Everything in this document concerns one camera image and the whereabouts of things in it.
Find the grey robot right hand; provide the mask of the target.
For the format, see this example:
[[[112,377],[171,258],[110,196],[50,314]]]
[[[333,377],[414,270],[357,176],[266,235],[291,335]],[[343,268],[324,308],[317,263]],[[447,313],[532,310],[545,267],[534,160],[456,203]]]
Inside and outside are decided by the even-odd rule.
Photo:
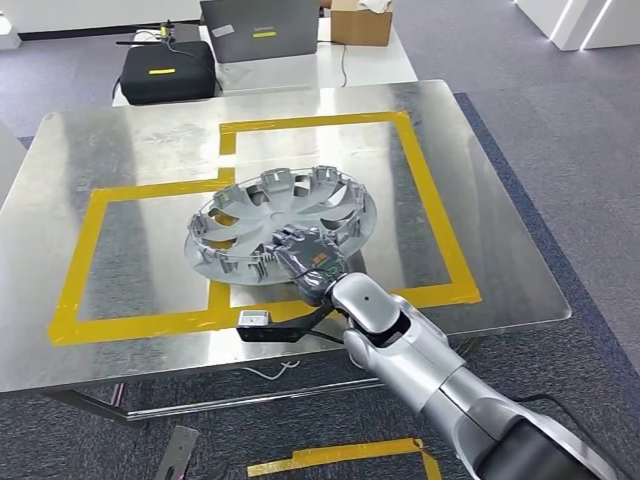
[[[284,226],[272,234],[268,249],[309,303],[349,272],[339,246],[317,227]]]

